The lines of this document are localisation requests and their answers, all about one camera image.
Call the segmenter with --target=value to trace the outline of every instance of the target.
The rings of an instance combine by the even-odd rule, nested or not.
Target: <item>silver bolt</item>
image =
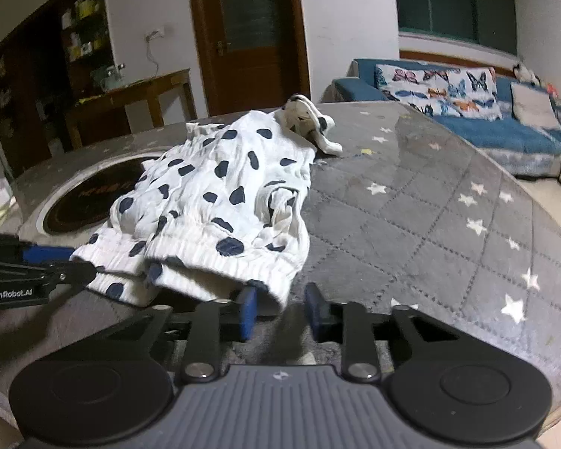
[[[214,367],[208,363],[190,363],[185,367],[185,373],[192,378],[207,378],[214,373]]]
[[[351,376],[363,379],[372,378],[378,373],[377,368],[369,363],[354,363],[350,365],[347,371]]]

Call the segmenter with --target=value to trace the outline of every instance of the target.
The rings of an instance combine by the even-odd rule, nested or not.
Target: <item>sofa armrest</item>
[[[388,101],[378,89],[359,77],[340,77],[334,79],[332,84],[343,101]]]

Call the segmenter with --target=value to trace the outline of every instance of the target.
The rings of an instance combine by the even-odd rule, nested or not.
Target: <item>wooden side table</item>
[[[69,131],[70,142],[74,149],[81,148],[81,134],[79,123],[108,110],[120,108],[126,104],[146,100],[150,109],[150,116],[155,128],[165,125],[162,117],[159,97],[171,89],[177,89],[184,110],[189,113],[189,119],[197,119],[196,104],[189,82],[189,69],[183,69],[164,76],[153,77],[134,82],[124,88],[113,89],[96,97],[90,98],[82,104],[73,106],[66,113],[66,127]]]

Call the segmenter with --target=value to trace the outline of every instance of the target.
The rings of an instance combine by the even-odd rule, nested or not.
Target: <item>sofa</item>
[[[377,64],[396,65],[407,70],[447,70],[453,66],[402,59],[355,59],[349,76],[333,81],[335,101],[387,101],[374,86]],[[497,76],[497,99],[513,101],[510,77]],[[561,114],[561,106],[554,103]],[[456,116],[433,116],[453,133],[488,154],[510,174],[522,178],[552,177],[561,181],[561,131],[540,130],[521,124],[511,111],[503,111],[503,119],[468,119]]]

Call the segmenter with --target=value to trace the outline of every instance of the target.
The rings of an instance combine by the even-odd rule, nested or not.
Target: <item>orange butterfly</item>
[[[447,97],[447,90],[443,89],[442,91],[439,89],[430,89],[428,88],[428,94],[431,98],[446,98]]]
[[[474,101],[453,101],[453,104],[457,106],[459,109],[461,109],[462,111],[469,111],[470,109],[479,111]]]

